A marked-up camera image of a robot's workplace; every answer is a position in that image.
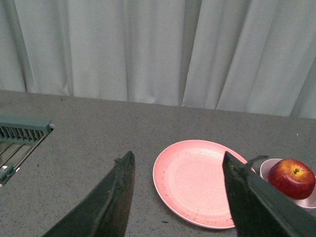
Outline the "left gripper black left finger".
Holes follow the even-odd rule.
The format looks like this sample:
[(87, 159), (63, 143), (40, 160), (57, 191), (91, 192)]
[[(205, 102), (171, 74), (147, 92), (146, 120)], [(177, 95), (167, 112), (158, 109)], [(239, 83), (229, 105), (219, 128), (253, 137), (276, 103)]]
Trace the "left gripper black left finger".
[(115, 160), (115, 166), (45, 237), (123, 237), (134, 191), (133, 152)]

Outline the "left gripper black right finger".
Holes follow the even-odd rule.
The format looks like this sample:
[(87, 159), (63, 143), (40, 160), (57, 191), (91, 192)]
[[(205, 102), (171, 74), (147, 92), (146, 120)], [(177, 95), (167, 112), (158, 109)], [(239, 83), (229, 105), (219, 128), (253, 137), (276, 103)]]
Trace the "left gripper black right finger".
[(230, 213), (239, 237), (314, 237), (316, 218), (225, 152), (223, 172)]

